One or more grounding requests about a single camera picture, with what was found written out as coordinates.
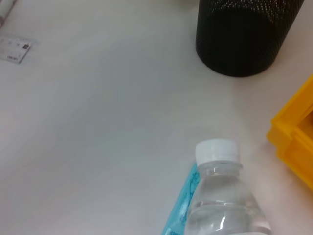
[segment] black mesh cup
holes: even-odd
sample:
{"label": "black mesh cup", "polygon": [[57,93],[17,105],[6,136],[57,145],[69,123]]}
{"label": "black mesh cup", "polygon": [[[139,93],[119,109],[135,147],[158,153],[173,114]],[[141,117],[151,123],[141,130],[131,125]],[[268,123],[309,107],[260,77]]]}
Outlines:
{"label": "black mesh cup", "polygon": [[304,0],[200,0],[196,49],[212,70],[245,77],[266,70]]}

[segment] white desk surface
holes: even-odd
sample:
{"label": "white desk surface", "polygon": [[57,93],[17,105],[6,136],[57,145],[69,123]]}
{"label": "white desk surface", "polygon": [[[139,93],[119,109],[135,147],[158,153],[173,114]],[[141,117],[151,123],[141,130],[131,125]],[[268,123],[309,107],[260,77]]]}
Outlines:
{"label": "white desk surface", "polygon": [[270,120],[313,73],[313,1],[267,71],[236,79],[195,52],[193,0],[18,0],[1,33],[0,234],[159,235],[196,143],[234,138],[275,235],[311,235],[313,194],[275,156]]}

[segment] water bottle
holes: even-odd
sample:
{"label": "water bottle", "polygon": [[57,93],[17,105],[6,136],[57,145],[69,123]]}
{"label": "water bottle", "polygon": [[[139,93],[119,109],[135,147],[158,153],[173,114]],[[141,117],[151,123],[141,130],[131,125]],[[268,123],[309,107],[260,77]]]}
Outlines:
{"label": "water bottle", "polygon": [[191,200],[184,235],[271,235],[269,223],[239,179],[235,142],[213,139],[196,146],[200,182]]}

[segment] yellow plastic box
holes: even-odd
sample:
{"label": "yellow plastic box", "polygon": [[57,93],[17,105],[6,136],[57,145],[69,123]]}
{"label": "yellow plastic box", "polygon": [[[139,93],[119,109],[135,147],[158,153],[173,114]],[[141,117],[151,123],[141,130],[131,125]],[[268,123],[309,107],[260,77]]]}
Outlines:
{"label": "yellow plastic box", "polygon": [[313,189],[313,76],[271,122],[277,155]]}

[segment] white bottle cap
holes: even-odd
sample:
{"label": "white bottle cap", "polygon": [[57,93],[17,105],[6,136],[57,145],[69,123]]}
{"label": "white bottle cap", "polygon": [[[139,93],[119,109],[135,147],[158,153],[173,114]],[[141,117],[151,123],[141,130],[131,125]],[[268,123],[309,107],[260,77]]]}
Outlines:
{"label": "white bottle cap", "polygon": [[211,139],[196,146],[197,166],[213,161],[240,163],[237,144],[227,139]]}

